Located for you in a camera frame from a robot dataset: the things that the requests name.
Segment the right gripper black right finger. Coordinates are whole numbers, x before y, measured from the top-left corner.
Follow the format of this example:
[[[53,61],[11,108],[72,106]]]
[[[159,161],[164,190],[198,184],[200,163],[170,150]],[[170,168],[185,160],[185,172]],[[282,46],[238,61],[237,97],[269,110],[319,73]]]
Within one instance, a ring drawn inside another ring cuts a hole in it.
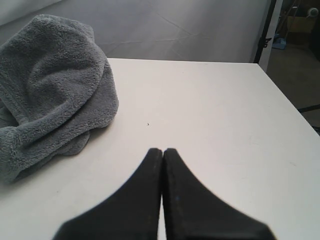
[[[163,154],[162,204],[168,240],[273,240],[270,228],[208,190],[178,151]]]

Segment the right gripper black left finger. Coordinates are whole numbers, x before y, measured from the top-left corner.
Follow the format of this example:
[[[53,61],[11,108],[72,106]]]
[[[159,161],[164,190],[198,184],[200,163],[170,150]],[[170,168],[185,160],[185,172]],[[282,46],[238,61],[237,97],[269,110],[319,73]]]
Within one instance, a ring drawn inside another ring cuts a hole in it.
[[[110,197],[66,221],[58,240],[156,240],[161,203],[163,152],[148,150],[132,176]]]

